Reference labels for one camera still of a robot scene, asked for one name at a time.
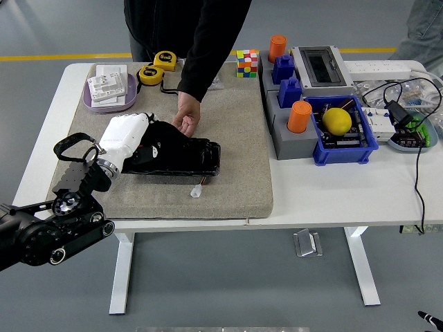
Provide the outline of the person's left hand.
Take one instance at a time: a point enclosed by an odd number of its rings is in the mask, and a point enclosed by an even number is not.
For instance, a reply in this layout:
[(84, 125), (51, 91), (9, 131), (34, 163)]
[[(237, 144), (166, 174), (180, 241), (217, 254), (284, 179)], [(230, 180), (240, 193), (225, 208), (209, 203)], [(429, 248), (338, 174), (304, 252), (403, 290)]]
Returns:
[(172, 120), (181, 133), (187, 137), (192, 137), (201, 117), (200, 102), (185, 92), (178, 92), (178, 111)]

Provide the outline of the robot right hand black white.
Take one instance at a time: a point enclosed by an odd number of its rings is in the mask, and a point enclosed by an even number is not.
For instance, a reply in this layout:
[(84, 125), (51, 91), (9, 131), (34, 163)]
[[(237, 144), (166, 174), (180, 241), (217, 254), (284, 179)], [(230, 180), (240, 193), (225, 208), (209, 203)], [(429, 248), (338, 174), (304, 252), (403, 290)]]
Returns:
[(443, 331), (443, 321), (423, 311), (417, 312), (418, 316), (426, 320), (430, 325), (434, 326), (438, 331)]

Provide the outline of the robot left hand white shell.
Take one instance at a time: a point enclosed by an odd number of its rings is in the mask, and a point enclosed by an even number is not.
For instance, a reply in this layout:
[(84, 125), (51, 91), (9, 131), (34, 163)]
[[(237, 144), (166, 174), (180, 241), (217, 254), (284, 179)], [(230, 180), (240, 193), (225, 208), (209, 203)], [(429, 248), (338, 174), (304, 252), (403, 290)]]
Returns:
[(98, 143), (104, 153), (99, 155), (97, 163), (121, 171), (125, 159), (140, 145), (148, 126), (157, 120), (153, 113), (114, 116)]

